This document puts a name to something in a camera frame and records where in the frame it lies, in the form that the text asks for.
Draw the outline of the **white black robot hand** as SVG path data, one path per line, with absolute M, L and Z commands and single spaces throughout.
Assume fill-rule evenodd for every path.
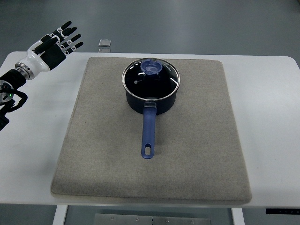
M 71 21 L 66 22 L 29 47 L 26 57 L 15 64 L 15 70 L 26 80 L 32 80 L 41 72 L 56 68 L 83 45 L 82 41 L 78 42 L 80 34 L 69 37 L 77 30 L 76 27 L 71 28 L 71 24 Z

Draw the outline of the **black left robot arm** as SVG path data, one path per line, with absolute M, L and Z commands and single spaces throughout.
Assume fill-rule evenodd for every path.
M 0 77 L 0 129 L 8 123 L 7 113 L 21 108 L 28 96 L 18 89 L 26 83 L 26 73 L 20 68 L 11 69 Z

